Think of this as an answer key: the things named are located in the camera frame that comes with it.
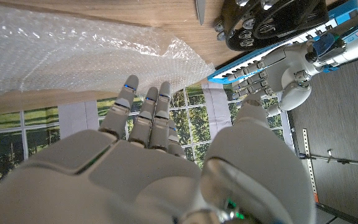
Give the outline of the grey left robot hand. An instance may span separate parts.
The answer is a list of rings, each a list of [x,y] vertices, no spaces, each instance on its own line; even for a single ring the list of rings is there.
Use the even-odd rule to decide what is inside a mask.
[[[271,96],[281,93],[278,103],[267,108],[267,116],[272,117],[290,111],[307,100],[311,93],[308,81],[322,71],[306,54],[313,51],[312,41],[280,46],[259,61],[238,68],[227,75],[229,81],[242,78],[233,86],[234,98],[243,95]]]

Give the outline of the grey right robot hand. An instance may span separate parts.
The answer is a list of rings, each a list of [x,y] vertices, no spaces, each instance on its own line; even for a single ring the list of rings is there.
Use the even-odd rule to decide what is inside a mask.
[[[171,86],[152,87],[123,139],[139,80],[127,78],[97,130],[68,136],[0,185],[0,223],[314,223],[308,173],[267,124],[259,94],[242,101],[202,166],[168,117]]]

